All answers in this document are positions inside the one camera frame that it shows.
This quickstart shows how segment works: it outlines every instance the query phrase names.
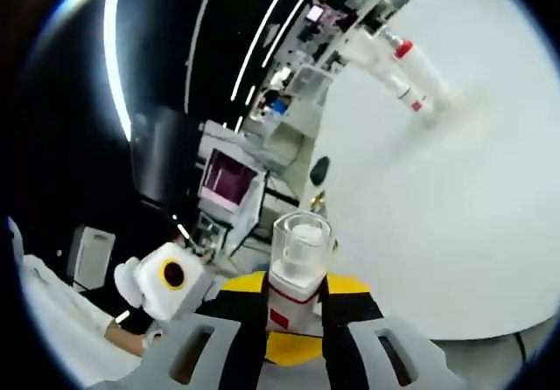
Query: black knob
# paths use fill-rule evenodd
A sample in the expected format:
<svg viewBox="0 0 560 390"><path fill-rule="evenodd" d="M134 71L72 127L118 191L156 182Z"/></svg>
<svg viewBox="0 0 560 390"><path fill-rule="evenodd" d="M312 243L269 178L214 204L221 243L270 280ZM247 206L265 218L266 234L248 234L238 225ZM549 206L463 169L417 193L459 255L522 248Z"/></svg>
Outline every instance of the black knob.
<svg viewBox="0 0 560 390"><path fill-rule="evenodd" d="M164 278L170 286L177 288L185 282L185 271L178 263L172 261L165 265Z"/></svg>

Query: white sleeve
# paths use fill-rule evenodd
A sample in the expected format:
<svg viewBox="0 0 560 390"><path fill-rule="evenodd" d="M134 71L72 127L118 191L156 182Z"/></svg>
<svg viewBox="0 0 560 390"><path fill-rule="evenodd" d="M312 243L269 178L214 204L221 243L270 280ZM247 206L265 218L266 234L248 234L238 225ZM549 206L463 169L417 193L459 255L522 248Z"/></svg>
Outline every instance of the white sleeve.
<svg viewBox="0 0 560 390"><path fill-rule="evenodd" d="M92 304L86 297L60 280L43 261L31 254L24 257L24 266L34 270L39 277L60 293L60 297L69 299L73 305L88 318L99 333L105 335L109 324L114 320L112 316Z"/></svg>

